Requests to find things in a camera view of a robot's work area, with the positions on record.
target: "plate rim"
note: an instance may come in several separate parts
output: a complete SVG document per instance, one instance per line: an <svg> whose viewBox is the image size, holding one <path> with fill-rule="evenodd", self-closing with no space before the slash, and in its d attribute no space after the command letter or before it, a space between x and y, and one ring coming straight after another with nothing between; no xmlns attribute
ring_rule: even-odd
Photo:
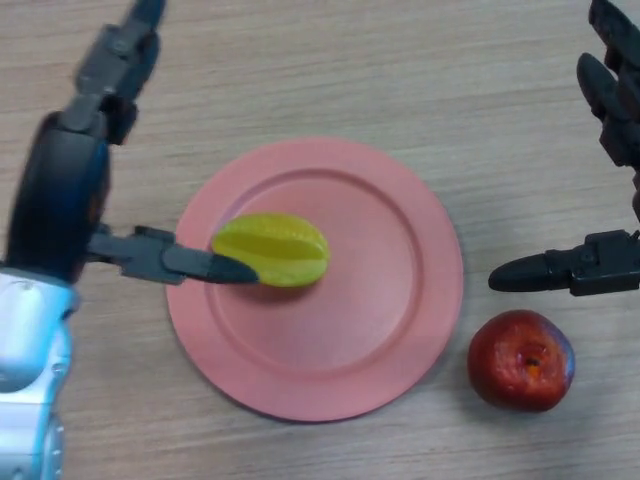
<svg viewBox="0 0 640 480"><path fill-rule="evenodd" d="M369 400L368 402L361 402L361 405L355 408L353 406L347 407L346 405L344 405L342 408L333 409L335 410L333 413L324 412L321 414L316 412L317 413L316 415L309 414L308 412L307 414L303 414L300 412L298 413L277 412L275 408L271 408L271 409L265 408L264 404L257 405L255 401L252 401L254 400L253 398L251 399L242 398L240 395L238 395L238 392L232 391L233 389L230 388L229 385L226 385L226 386L221 385L219 382L220 376L216 375L216 372L215 372L216 370L215 362L223 361L225 355L221 355L219 351L213 351L214 349L210 348L206 350L210 352L210 354L206 355L208 358L204 358L204 355L202 353L203 349L197 347L198 343L203 341L202 337L204 335L197 335L197 337L199 338L194 338L196 337L196 335L190 335L188 332L189 327L185 325L184 321L179 320L180 314L176 311L177 310L177 307L175 305L176 302L172 302L172 298L177 299L180 295L193 297L194 295L197 294L197 297L201 297L202 301L206 303L207 311L211 313L211 310L209 307L208 294L206 292L206 286L204 284L201 284L193 280L186 280L180 286L167 286L165 288L166 300L167 300L167 306L168 306L171 324L173 326L173 329L178 341L181 343L183 350L186 353L186 356L188 357L190 362L195 366L195 368L209 381L210 384L212 384L214 387L220 390L223 394L230 397L233 401L235 401L238 404L243 405L250 410L260 412L268 416L273 416L273 417L277 417L285 420L302 421L302 422L335 421L335 420L342 420L342 419L357 417L364 413L369 413L374 410L377 410L383 407L384 405L387 405L390 402L394 401L395 399L397 399L407 391L409 391L433 368L435 363L438 361L438 359L441 357L441 355L445 351L447 345L451 341L451 338L454 334L454 331L461 313L462 303L463 303L464 262L462 258L461 244L459 242L457 232L455 230L455 226L453 225L453 222L451 221L444 205L439 200L439 198L434 194L434 192L429 189L426 183L416 173L414 173L404 164L400 163L395 158L391 157L390 155L386 154L383 151L377 150L366 144L354 142L354 141L347 140L340 137L302 137L302 138L283 140L280 142L275 142L275 143L260 146L256 149L253 149L245 153L244 155L241 155L235 160L231 161L230 163L225 165L222 169L218 170L218 172L216 172L210 179L208 179L207 182L205 182L205 184L201 186L198 192L190 199L187 207L185 208L185 210L181 215L180 221L178 222L178 226L176 228L177 241L189 247L203 248L201 244L193 243L192 239L184 237L184 235L181 234L181 231L184 228L185 223L189 222L189 219L191 218L190 215L191 216L196 215L196 210L201 205L201 202L202 200L204 200L204 197L207 196L207 192L211 190L217 190L219 192L221 189L225 190L225 187L227 187L227 192L224 192L224 193L233 195L231 190L229 189L230 187L229 184L233 184L233 189L235 189L236 192L240 192L240 193L236 193L235 194L236 198L230 197L233 200L229 200L229 202L226 202L224 211L229 211L230 209L233 208L233 205L239 201L237 197L244 195L244 192L253 188L255 184L264 182L269 178L279 176L283 173L286 174L296 170L309 170L309 169L315 168L313 166L314 165L313 163L304 164L304 162L301 162L300 164L297 164L297 165L291 165L291 161L286 160L286 161L281 161L280 164L276 165L273 163L273 159L269 160L270 153L275 152L279 149L287 149L287 148L294 148L294 149L295 148L325 148L325 149L331 150L333 153L336 153L336 152L344 153L351 150L358 150L359 152L367 153L368 155L370 155L371 159L373 159L371 160L372 163L375 163L376 165L379 165L380 163L386 163L387 164L386 167L392 167L395 170L395 172L397 172L397 176L400 177L400 180L402 180L402 182L400 183L403 186L405 185L404 182L408 181L413 184L412 187L416 187L416 188L403 187L403 189L406 188L406 190L411 191L413 195L416 195L417 192L420 192L420 195L422 196L422 198L430 200L429 202L427 202L429 206L427 210L432 210L430 213L434 215L439 222L441 222L438 225L438 229L447 230L446 232L443 232L444 234L446 234L446 236L448 236L448 242L445 242L445 244L450 249L447 252L447 255L448 255L447 262L454 262L454 263L450 264L450 268L448 269L449 271L444 273L445 273L445 278L448 275L448 281L451 284L455 284L454 290L456 291L455 292L456 294L454 295L454 297L451 297L451 299L449 300L448 302L449 305L446 306L446 310L448 310L447 315L450 318L447 318L441 322L439 339L437 344L433 344L433 343L430 344L430 349L429 349L430 355L426 356L427 358L417 361L417 363L421 365L421 367L413 369L413 375L411 376L410 380L405 377L404 381L398 382L398 385L394 385L393 389L391 389L387 394L378 395L377 396L378 400L376 401ZM398 198L397 198L398 196L395 195L397 191L391 191L391 192L389 191L389 190L393 190L389 186L389 180L385 178L380 178L379 175L375 174L376 172L375 165L373 166L374 168L372 168L372 165L363 166L361 164L353 164L353 162L350 163L349 161L346 161L345 160L346 157L344 156L341 157L339 154L336 154L335 157L330 157L330 158L331 160L324 160L323 161L324 163L322 165L318 164L317 167L329 169L329 170L335 170L341 173L347 173L349 175L352 175L358 178L361 182L364 182L369 186L372 186L378 191L382 192L386 198L388 198L390 201L393 201L394 204L396 204L397 207L401 210L402 214L405 216L405 218L403 219L403 222L407 223L407 226L411 229L411 233L416 237L415 241L417 243L417 246L420 249L418 252L416 252L416 254L421 258L421 261L423 262L422 271L420 272L421 280L426 282L428 277L431 277L433 275L432 273L433 270L429 270L429 266L424 264L425 254L427 254L428 256L428 250L425 250L425 241L426 241L426 238L428 237L424 237L420 235L420 230L424 231L425 230L424 227L422 228L416 227L416 216L423 215L425 213L425 210L422 209L422 211L418 211L415 209L415 207L408 208L406 199L403 199L402 201L398 201ZM250 170L251 175L247 175L246 171L243 171L246 168L245 165L247 163L255 162L256 160L261 161L263 163L259 165L260 168L257 168L254 165L253 168ZM263 172L265 170L271 171L271 173L269 175L262 175L260 172ZM232 178L232 177L234 178L234 182L225 183L225 179ZM379 179L380 181L382 181L383 185L381 186L378 182L376 182L375 181L376 179ZM244 185L244 187L242 186L238 187L237 181L239 181L241 185ZM419 296L418 300L415 301L416 306L413 312L413 317L409 319L409 322L408 322L410 323L410 325L404 328L404 333L400 335L398 339L394 340L393 344L391 346L388 346L386 350L389 350L389 348L391 347L395 347L397 349L398 344L401 345L401 340L404 337L406 337L407 333L412 328L415 329L414 324L429 325L432 323L429 320L429 315L426 313L429 311L429 309L427 308L426 312L423 311L425 309L424 298L421 299L421 297L423 296ZM422 317L426 318L426 320L420 321L420 318ZM221 327L218 325L213 328L219 331ZM227 350L229 350L228 353L232 353L232 354L235 353L234 356L232 355L232 358L234 359L233 361L241 360L239 357L242 357L242 352L239 352L233 345L229 344L228 340L226 339L226 334L220 333L218 337L222 337L222 340L218 338L218 343L222 342L227 344L226 348ZM380 361L381 361L380 358L376 358L374 364ZM244 362L241 362L241 363L245 363L248 366L252 366L254 369L256 369L256 367L258 370L262 369L261 366L258 366L256 363L250 362L247 359L244 359ZM223 368L224 367L222 365L218 367L218 369L223 369ZM261 371L260 373L266 374L267 377L269 376L269 374L274 375L273 371L271 372ZM291 380L280 378L279 381L289 382ZM327 383L325 381L323 385L324 385L323 388L325 388L327 386L330 386L331 382ZM368 403L368 406L366 407L363 406L362 404L364 403Z"/></svg>

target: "table surface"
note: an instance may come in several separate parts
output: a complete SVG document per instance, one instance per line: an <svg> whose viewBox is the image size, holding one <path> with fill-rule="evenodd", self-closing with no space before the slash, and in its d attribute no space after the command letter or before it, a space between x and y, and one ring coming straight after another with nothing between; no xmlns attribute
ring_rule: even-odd
<svg viewBox="0 0 640 480"><path fill-rule="evenodd" d="M128 145L114 149L106 220L174 229L205 179L276 140L338 135L417 172L450 212L465 257L459 326L440 365L357 420L288 425L232 405L183 354L164 289L91 266L60 397L68 480L637 479L638 293L498 294L497 265L624 228L632 172L598 144L580 93L604 47L575 0L182 0ZM0 0L0 221L41 117L72 93L98 28L128 3ZM635 21L633 0L618 5ZM557 409L482 403L464 370L491 316L531 308L576 351Z"/></svg>

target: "red apple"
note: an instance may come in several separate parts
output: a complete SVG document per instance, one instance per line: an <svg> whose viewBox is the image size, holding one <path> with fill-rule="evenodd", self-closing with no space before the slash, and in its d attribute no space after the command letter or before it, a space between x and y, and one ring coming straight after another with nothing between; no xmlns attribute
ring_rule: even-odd
<svg viewBox="0 0 640 480"><path fill-rule="evenodd" d="M567 337L549 319L530 310L511 310L474 335L467 371L473 389L491 405L544 412L569 390L575 356Z"/></svg>

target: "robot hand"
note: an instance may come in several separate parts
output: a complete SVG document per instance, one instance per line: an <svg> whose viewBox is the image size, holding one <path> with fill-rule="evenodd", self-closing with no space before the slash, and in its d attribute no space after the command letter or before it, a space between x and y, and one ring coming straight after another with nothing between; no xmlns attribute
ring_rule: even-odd
<svg viewBox="0 0 640 480"><path fill-rule="evenodd" d="M101 224L110 189L110 145L122 145L135 100L160 52L165 0L138 0L119 26L106 25L75 76L76 95L47 115L33 140L0 262L0 480L62 477L63 427L56 397L71 366L67 319L87 262L124 276L177 285L256 283L230 258L176 244L171 232Z"/></svg>
<svg viewBox="0 0 640 480"><path fill-rule="evenodd" d="M636 172L633 209L640 220L640 31L608 0L592 0L589 23L607 51L604 65L588 53L580 57L578 83L602 122L600 144L616 166ZM503 292L568 288L574 296L637 290L639 237L640 232L625 231L587 235L573 249L548 250L498 267L489 287Z"/></svg>

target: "wood grain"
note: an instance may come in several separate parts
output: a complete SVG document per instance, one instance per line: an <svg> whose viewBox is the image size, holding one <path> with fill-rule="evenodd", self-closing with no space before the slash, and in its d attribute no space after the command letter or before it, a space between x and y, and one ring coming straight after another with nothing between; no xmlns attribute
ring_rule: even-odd
<svg viewBox="0 0 640 480"><path fill-rule="evenodd" d="M638 2L617 4L640 22ZM76 62L127 5L0 0L2 225L40 118L67 101ZM464 311L438 368L398 401L350 422L287 425L202 380L173 334L162 287L91 267L60 399L65 478L636 480L638 293L576 299L486 285L506 260L636 228L632 173L598 145L575 77L583 51L604 52L588 5L170 2L141 118L114 151L107 220L116 230L175 228L205 179L249 149L340 135L389 152L439 195L464 249ZM577 354L566 400L535 418L485 406L464 376L473 333L515 307L548 315Z"/></svg>

